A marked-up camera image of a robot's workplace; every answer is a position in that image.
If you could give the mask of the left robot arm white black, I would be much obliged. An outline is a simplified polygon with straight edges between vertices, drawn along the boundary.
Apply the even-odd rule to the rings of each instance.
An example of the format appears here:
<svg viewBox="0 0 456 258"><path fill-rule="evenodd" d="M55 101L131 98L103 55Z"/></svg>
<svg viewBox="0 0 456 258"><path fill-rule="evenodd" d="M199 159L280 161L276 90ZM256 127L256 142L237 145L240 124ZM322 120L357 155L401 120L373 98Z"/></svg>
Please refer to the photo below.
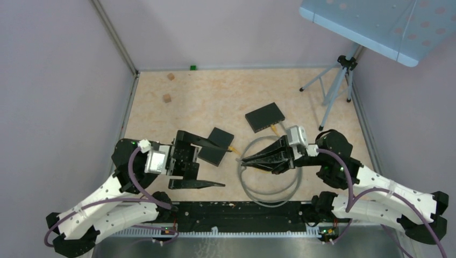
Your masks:
<svg viewBox="0 0 456 258"><path fill-rule="evenodd" d="M159 176L169 176L170 189L216 186L216 182L197 178L200 148L229 151L228 144L183 130L169 144L120 139L111 157L113 173L74 207L46 217L44 244L65 257L80 257L121 230L148 221L168 221L177 206L165 192L149 193L147 188Z"/></svg>

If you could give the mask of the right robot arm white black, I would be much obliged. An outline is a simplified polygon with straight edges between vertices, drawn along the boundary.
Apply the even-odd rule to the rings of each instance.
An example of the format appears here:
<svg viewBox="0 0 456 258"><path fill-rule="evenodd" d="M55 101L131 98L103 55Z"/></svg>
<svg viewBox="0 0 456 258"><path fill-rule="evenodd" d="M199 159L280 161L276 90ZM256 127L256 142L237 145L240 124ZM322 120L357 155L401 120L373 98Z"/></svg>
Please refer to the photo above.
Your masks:
<svg viewBox="0 0 456 258"><path fill-rule="evenodd" d="M424 193L396 183L352 158L352 150L347 138L334 129L321 132L310 143L304 128L293 126L263 150L242 157L240 164L275 175L318 166L317 177L332 190L312 197L304 210L306 222L363 220L394 228L424 244L439 244L447 233L443 213L448 194ZM347 195L335 189L346 190Z"/></svg>

